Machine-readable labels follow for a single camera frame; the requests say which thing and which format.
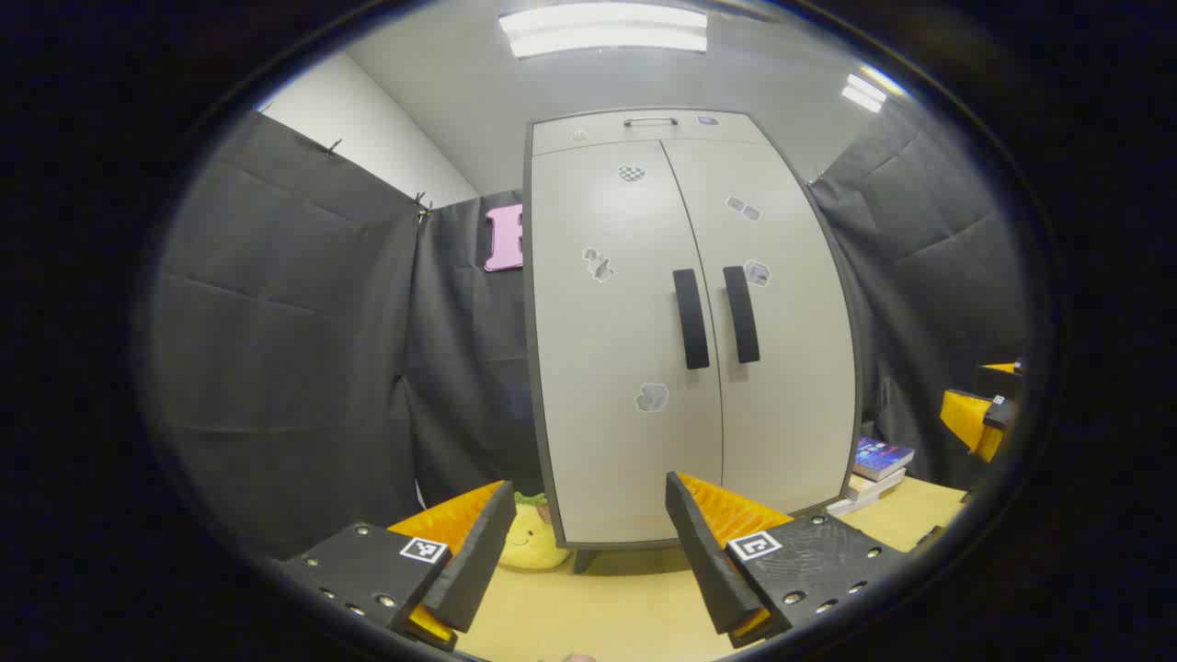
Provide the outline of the blue book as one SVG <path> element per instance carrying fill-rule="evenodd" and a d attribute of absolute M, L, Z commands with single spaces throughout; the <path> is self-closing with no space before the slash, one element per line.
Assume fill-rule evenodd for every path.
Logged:
<path fill-rule="evenodd" d="M 858 441 L 852 469 L 858 476 L 877 482 L 907 466 L 913 457 L 915 449 L 862 437 Z"/>

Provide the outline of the large ceiling light panel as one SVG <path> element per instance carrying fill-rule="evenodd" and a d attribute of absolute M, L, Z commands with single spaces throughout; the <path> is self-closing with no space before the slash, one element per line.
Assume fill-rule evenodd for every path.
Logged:
<path fill-rule="evenodd" d="M 518 59 L 583 49 L 709 49 L 709 16 L 672 6 L 561 4 L 504 14 L 497 24 Z"/>

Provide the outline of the black backdrop cloth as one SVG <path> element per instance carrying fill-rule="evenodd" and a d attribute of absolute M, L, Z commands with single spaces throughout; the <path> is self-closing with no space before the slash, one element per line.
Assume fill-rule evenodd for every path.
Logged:
<path fill-rule="evenodd" d="M 940 393 L 1033 342 L 1017 212 L 975 143 L 904 104 L 804 183 L 849 269 L 857 441 L 971 485 Z M 167 231 L 144 332 L 164 446 L 215 531 L 282 560 L 497 481 L 546 495 L 523 207 L 524 177 L 420 212 L 261 115 L 220 145 Z"/>

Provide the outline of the small ceiling light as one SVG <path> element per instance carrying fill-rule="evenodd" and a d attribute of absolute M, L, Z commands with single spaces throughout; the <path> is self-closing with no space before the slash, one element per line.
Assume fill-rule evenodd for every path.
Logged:
<path fill-rule="evenodd" d="M 844 99 L 871 113 L 882 112 L 883 105 L 887 102 L 886 92 L 855 74 L 847 74 L 846 85 L 840 93 Z"/>

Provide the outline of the yellow plush toy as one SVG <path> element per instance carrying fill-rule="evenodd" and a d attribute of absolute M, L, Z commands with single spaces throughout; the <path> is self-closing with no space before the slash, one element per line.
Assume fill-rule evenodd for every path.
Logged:
<path fill-rule="evenodd" d="M 554 514 L 546 495 L 514 494 L 514 511 L 498 565 L 521 571 L 548 571 L 572 556 L 571 549 L 556 543 Z"/>

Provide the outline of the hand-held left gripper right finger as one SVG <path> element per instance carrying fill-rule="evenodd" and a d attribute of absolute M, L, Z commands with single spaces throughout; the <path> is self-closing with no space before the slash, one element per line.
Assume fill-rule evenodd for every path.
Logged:
<path fill-rule="evenodd" d="M 789 516 L 680 471 L 666 474 L 665 509 L 734 648 L 807 633 L 907 565 L 907 554 L 829 514 Z"/>

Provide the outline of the grey shoe cabinet door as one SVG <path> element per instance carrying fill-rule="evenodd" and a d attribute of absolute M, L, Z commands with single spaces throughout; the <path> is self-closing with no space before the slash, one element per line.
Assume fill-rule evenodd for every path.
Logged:
<path fill-rule="evenodd" d="M 572 548 L 661 547 L 666 474 L 722 474 L 701 254 L 660 140 L 534 155 L 527 201 L 537 437 Z M 710 368 L 686 369 L 673 269 L 701 290 Z"/>
<path fill-rule="evenodd" d="M 859 415 L 851 316 L 794 172 L 756 143 L 666 140 L 701 254 L 723 419 L 722 486 L 792 514 L 842 494 Z M 737 357 L 724 267 L 747 273 L 760 360 Z"/>

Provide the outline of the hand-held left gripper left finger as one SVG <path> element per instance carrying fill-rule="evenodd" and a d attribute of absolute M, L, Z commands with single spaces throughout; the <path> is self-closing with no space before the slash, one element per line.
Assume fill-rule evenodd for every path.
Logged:
<path fill-rule="evenodd" d="M 280 570 L 354 618 L 451 651 L 474 624 L 513 519 L 514 485 L 497 481 L 392 525 L 350 523 Z"/>

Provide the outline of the black door handle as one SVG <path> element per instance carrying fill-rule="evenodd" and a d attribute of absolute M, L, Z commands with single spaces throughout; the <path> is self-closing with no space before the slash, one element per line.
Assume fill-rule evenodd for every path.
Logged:
<path fill-rule="evenodd" d="M 747 273 L 742 267 L 724 267 L 722 273 L 730 302 L 738 360 L 740 364 L 757 363 L 760 360 L 760 335 L 749 293 Z"/>
<path fill-rule="evenodd" d="M 693 269 L 673 269 L 674 297 L 680 313 L 681 351 L 686 369 L 710 368 L 709 343 L 703 322 L 701 290 Z"/>

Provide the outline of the beige book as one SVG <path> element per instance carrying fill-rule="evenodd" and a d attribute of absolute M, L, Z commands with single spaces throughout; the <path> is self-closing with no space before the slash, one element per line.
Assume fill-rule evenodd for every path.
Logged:
<path fill-rule="evenodd" d="M 847 481 L 846 498 L 852 499 L 852 502 L 877 499 L 891 486 L 899 486 L 905 477 L 907 477 L 907 468 L 896 469 L 893 474 L 887 474 L 880 479 L 870 479 L 860 474 L 851 474 Z"/>

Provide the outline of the grey double-door shoe cabinet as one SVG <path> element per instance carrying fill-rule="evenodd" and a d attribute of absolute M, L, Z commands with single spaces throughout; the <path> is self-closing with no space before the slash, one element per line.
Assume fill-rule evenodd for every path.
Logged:
<path fill-rule="evenodd" d="M 577 115 L 566 115 L 556 119 L 541 120 L 531 124 L 527 127 L 527 146 L 525 150 L 525 166 L 524 166 L 524 207 L 521 217 L 521 229 L 523 229 L 523 252 L 524 252 L 524 296 L 525 296 L 525 315 L 526 315 L 526 330 L 527 330 L 527 350 L 528 350 L 528 369 L 530 369 L 530 382 L 532 391 L 532 411 L 536 423 L 536 397 L 532 388 L 532 352 L 530 347 L 530 280 L 525 273 L 527 265 L 526 249 L 527 249 L 527 201 L 530 199 L 527 188 L 531 180 L 530 168 L 534 155 L 548 154 L 550 152 L 579 148 L 593 145 L 606 145 L 606 143 L 638 143 L 638 140 L 660 140 L 665 143 L 666 140 L 718 140 L 718 143 L 756 143 L 757 145 L 770 145 L 776 148 L 782 159 L 792 168 L 794 168 L 783 155 L 783 150 L 779 148 L 776 143 L 771 140 L 769 134 L 765 133 L 751 117 L 743 113 L 736 112 L 723 112 L 723 110 L 698 110 L 698 108 L 629 108 L 629 110 L 597 110 L 597 112 L 583 113 Z M 862 398 L 863 398 L 863 377 L 862 377 L 862 364 L 859 364 L 859 352 L 857 338 L 856 338 L 856 315 L 853 306 L 851 304 L 851 298 L 847 294 L 847 276 L 849 269 L 846 267 L 844 260 L 842 260 L 840 251 L 836 247 L 833 237 L 829 233 L 827 223 L 824 221 L 822 213 L 817 208 L 814 201 L 810 193 L 807 193 L 806 183 L 804 183 L 797 172 L 794 172 L 802 190 L 806 193 L 807 201 L 811 201 L 818 221 L 827 234 L 829 247 L 831 247 L 836 265 L 842 277 L 842 289 L 844 290 L 849 313 L 851 316 L 852 336 L 856 347 L 856 370 L 858 375 L 859 384 L 859 415 L 856 425 L 856 433 L 853 442 L 851 444 L 851 454 L 849 457 L 849 468 L 846 474 L 846 479 L 842 486 L 842 494 L 845 494 L 849 476 L 851 472 L 851 462 L 853 456 L 853 450 L 856 448 L 856 441 L 858 436 L 859 417 L 862 417 Z M 536 423 L 536 441 L 538 445 L 538 454 L 541 456 L 541 442 L 537 437 L 537 423 Z M 717 478 L 707 478 L 703 474 L 694 474 L 694 471 L 687 472 L 690 476 L 701 478 L 711 485 L 722 486 L 720 474 Z M 543 475 L 543 490 L 547 495 L 545 486 L 545 461 L 541 456 L 541 475 Z M 842 498 L 842 494 L 837 495 L 834 499 Z M 554 514 L 554 503 L 548 497 L 548 503 L 551 504 L 552 514 Z M 829 503 L 834 502 L 834 499 L 827 499 L 827 502 L 819 504 L 819 507 L 826 507 Z M 588 552 L 606 552 L 606 550 L 630 550 L 630 549 L 644 549 L 644 548 L 661 548 L 661 547 L 673 547 L 678 543 L 678 535 L 674 543 L 661 547 L 636 547 L 636 548 L 606 548 L 606 549 L 584 549 L 584 548 L 572 548 L 564 545 L 559 539 L 559 532 L 556 532 L 556 541 L 564 548 L 571 548 L 576 550 L 588 550 Z"/>

